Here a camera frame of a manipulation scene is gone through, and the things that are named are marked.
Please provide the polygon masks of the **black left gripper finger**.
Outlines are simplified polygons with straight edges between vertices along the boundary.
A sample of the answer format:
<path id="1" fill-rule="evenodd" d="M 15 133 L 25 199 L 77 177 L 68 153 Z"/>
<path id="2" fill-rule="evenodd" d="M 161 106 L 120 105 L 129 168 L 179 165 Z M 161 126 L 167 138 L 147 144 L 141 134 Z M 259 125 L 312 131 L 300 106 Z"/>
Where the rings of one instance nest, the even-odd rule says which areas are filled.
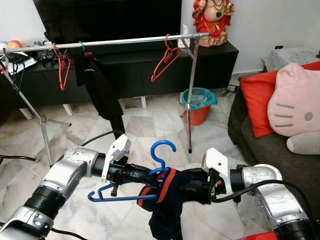
<path id="1" fill-rule="evenodd" d="M 160 178 L 164 179 L 167 176 L 167 172 L 169 171 L 168 167 L 157 167 L 155 169 L 150 169 L 145 166 L 136 165 L 135 169 L 139 172 L 137 174 L 137 178 L 146 179 L 146 178 Z"/>
<path id="2" fill-rule="evenodd" d="M 151 188 L 161 188 L 163 185 L 162 176 L 136 176 L 135 183 L 144 184 Z"/>

